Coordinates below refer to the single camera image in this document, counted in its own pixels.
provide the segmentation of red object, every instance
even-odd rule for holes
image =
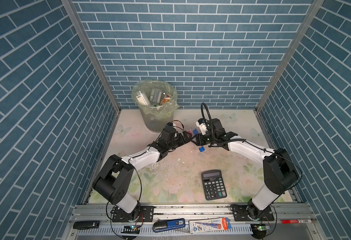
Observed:
[[[299,223],[298,220],[282,220],[282,223]]]

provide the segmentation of calculator screen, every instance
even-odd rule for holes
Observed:
[[[219,175],[220,175],[219,172],[213,172],[213,173],[204,174],[203,177],[214,177],[214,176],[219,176]]]

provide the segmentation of calculator keypad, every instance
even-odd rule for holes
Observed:
[[[221,177],[210,178],[210,182],[205,182],[203,186],[207,200],[226,197],[226,189]]]

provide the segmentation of blue brick wallpaper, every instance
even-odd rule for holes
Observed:
[[[178,103],[254,108],[312,0],[74,0],[123,108],[142,79]]]
[[[261,115],[326,237],[351,240],[351,0],[325,0]]]
[[[115,116],[60,0],[0,0],[0,239],[60,238]]]

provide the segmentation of slotted plastic wire duct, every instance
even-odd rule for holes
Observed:
[[[113,225],[113,229],[115,233],[118,235],[121,235],[121,230],[122,227],[121,225]],[[180,228],[182,230],[189,231],[189,225],[186,225],[185,228]],[[250,224],[232,224],[231,229],[228,230],[218,230],[218,231],[212,231],[212,232],[204,232],[204,233],[193,233],[193,235],[237,235],[237,234],[253,234],[251,231]],[[93,228],[93,229],[85,229],[85,230],[79,230],[77,232],[77,235],[114,235],[114,233],[111,231],[111,227],[108,225],[101,225],[99,228]],[[180,232],[177,230],[170,230],[170,231],[164,231],[164,232],[158,232],[155,233],[153,232],[152,225],[143,225],[141,227],[141,231],[139,233],[139,236],[142,237],[153,237],[153,236],[183,236],[183,235],[190,235],[190,233],[185,233],[185,232]]]

